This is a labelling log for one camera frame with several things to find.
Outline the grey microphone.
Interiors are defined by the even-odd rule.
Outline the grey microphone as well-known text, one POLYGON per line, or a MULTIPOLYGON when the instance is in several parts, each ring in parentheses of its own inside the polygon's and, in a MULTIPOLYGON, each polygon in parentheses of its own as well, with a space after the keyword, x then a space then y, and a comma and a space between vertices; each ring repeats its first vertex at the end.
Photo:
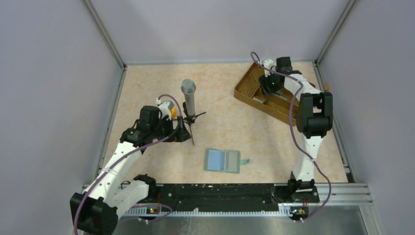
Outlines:
POLYGON ((196 114, 194 98, 196 86, 194 81, 191 79, 184 79, 181 83, 181 91, 184 94, 187 113, 190 117, 194 117, 196 114))

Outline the green card holder wallet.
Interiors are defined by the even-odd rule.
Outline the green card holder wallet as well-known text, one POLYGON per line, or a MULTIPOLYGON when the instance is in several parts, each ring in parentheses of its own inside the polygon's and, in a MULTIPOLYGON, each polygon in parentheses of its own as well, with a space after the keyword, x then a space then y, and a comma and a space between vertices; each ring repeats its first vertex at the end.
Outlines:
POLYGON ((204 170, 221 173, 239 174, 242 165, 249 164, 251 159, 242 159, 240 151, 206 149, 204 170))

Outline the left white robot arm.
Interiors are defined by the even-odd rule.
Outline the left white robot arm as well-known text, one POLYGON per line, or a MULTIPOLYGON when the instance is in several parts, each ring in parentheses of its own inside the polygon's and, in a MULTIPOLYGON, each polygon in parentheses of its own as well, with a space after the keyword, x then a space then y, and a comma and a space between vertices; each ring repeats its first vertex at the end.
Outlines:
POLYGON ((70 210, 74 234, 111 235, 120 217, 134 204, 152 202, 157 189, 154 179, 140 175, 125 188, 121 183, 131 166, 151 146, 162 142, 184 142, 190 133, 184 125, 180 108, 172 101, 157 106, 143 106, 139 118, 120 136, 116 149, 97 178, 83 193, 74 193, 70 210))

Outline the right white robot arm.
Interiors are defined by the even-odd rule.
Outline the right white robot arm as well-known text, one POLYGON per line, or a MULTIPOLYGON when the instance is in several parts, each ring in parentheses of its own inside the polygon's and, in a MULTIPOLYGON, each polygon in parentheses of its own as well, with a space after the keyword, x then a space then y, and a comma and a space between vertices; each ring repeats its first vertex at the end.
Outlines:
POLYGON ((259 62, 264 75, 259 77, 265 95, 281 89, 293 97, 289 107, 290 131, 301 135, 294 140, 300 151, 298 162, 291 172, 287 186, 277 188, 274 199, 279 202, 303 202, 315 192, 315 171, 319 170, 316 158, 321 143, 333 126, 333 96, 315 88, 298 70, 293 70, 290 57, 279 57, 259 62))

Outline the brown woven cutlery tray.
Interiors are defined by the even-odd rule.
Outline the brown woven cutlery tray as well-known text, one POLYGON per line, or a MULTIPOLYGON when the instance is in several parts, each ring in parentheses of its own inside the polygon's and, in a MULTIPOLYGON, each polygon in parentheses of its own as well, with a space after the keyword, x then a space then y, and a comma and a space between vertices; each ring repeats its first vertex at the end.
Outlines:
POLYGON ((259 79, 264 76, 264 69, 253 63, 234 88, 234 97, 278 120, 287 124, 291 122, 293 126, 296 126, 300 94, 296 96, 292 111, 290 111, 290 105, 298 87, 285 85, 277 93, 266 95, 259 82, 259 79))

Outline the small wooden block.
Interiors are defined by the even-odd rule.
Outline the small wooden block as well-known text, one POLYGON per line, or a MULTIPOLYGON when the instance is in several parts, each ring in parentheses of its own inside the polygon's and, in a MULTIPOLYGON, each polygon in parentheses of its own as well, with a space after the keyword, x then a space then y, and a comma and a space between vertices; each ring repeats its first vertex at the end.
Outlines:
POLYGON ((322 87, 323 87, 323 90, 325 92, 328 92, 329 91, 329 85, 327 83, 322 83, 322 87))

